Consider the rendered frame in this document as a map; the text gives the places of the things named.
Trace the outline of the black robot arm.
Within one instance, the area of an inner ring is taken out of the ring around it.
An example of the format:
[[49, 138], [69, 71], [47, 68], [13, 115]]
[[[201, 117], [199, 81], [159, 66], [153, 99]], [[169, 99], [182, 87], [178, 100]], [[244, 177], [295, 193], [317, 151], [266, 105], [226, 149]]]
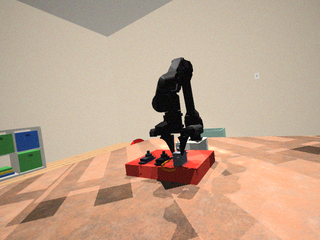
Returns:
[[[183, 57], [173, 59], [167, 73], [163, 74], [156, 87], [155, 96], [152, 99], [152, 107], [159, 113], [180, 111], [180, 97], [177, 93], [181, 87], [184, 96], [186, 114], [184, 117], [185, 128], [191, 125], [202, 125], [203, 121], [195, 109], [191, 78], [193, 76], [193, 66], [190, 61]], [[158, 136], [168, 136], [173, 131], [179, 131], [179, 123], [175, 116], [164, 120], [155, 126]]]

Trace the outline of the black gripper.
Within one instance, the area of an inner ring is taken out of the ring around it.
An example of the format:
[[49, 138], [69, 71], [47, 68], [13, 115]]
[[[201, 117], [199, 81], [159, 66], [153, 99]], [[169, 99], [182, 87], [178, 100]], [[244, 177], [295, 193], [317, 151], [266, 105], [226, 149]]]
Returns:
[[[160, 135], [160, 139], [163, 139], [167, 143], [171, 153], [174, 153], [175, 152], [174, 134], [180, 134], [178, 139], [180, 144], [180, 154], [182, 156], [184, 154], [185, 147], [189, 137], [202, 134], [204, 132], [204, 129], [201, 124], [190, 125], [184, 128], [184, 124], [182, 123], [183, 113], [181, 113], [181, 110], [165, 112], [165, 115], [163, 115], [163, 118], [167, 117], [168, 120], [171, 120], [172, 116], [175, 116], [175, 118], [177, 119], [179, 130], [172, 131], [170, 135], [167, 135], [167, 136]], [[156, 128], [150, 129], [149, 135], [150, 137], [157, 137], [158, 135], [156, 132]]]

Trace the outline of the white micro servo with orange cable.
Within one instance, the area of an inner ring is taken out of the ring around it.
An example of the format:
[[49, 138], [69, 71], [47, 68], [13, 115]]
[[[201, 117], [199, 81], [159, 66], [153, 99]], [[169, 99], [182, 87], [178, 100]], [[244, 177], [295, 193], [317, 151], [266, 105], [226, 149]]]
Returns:
[[[184, 165], [188, 160], [187, 160], [187, 151], [186, 149], [184, 150], [184, 153], [183, 155], [181, 155], [181, 151], [180, 151], [180, 144], [178, 145], [179, 147], [177, 147], [177, 151], [173, 152], [172, 153], [172, 157], [171, 159], [173, 159], [173, 165], [176, 166], [176, 168], [178, 166], [182, 166]], [[167, 160], [165, 161], [164, 163], [161, 164], [161, 168], [165, 171], [168, 171], [168, 172], [173, 172], [175, 171], [176, 169], [165, 169], [163, 168], [163, 165], [167, 162], [169, 162], [170, 160]]]

